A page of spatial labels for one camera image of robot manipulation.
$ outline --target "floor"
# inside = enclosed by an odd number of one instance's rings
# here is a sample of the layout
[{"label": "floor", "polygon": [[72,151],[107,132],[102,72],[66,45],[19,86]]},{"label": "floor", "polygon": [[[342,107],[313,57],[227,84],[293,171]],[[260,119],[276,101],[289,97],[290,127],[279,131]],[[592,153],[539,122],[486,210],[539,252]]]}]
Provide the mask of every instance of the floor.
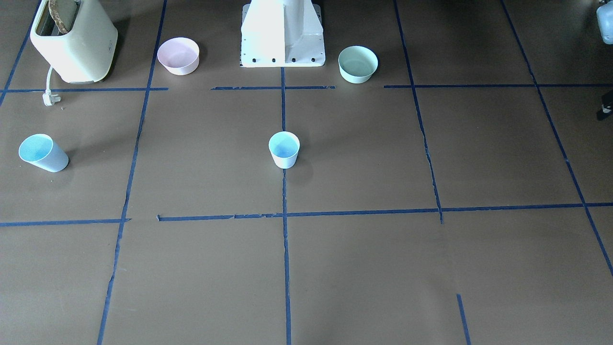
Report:
[{"label": "floor", "polygon": [[[101,3],[113,70],[54,73],[45,107],[37,1],[0,2],[1,344],[611,343],[598,1],[320,2],[327,61],[302,69],[239,66],[245,0]],[[155,59],[177,36],[187,76]],[[34,133],[65,170],[19,159]]]}]

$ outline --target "light blue object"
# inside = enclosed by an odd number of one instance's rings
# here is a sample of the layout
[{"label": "light blue object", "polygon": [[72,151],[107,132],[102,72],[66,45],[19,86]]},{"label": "light blue object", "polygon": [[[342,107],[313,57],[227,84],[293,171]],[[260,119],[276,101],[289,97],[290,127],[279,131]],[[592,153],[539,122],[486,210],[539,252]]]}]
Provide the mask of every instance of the light blue object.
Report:
[{"label": "light blue object", "polygon": [[600,35],[604,43],[613,44],[613,2],[608,2],[596,10]]},{"label": "light blue object", "polygon": [[338,55],[341,76],[350,83],[364,83],[375,73],[379,60],[372,50],[360,45],[343,49]]},{"label": "light blue object", "polygon": [[57,173],[68,165],[68,156],[46,134],[34,134],[19,146],[19,158],[41,169]]},{"label": "light blue object", "polygon": [[275,164],[281,169],[289,169],[298,157],[300,140],[294,133],[287,131],[273,135],[268,141],[268,149]]}]

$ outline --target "black clamp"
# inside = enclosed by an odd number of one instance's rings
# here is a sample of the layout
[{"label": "black clamp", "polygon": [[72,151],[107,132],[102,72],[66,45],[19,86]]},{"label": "black clamp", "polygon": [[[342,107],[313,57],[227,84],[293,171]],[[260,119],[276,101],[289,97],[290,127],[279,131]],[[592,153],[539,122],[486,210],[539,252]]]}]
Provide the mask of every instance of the black clamp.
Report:
[{"label": "black clamp", "polygon": [[602,121],[613,114],[613,90],[603,95],[603,108],[596,113],[598,121]]}]

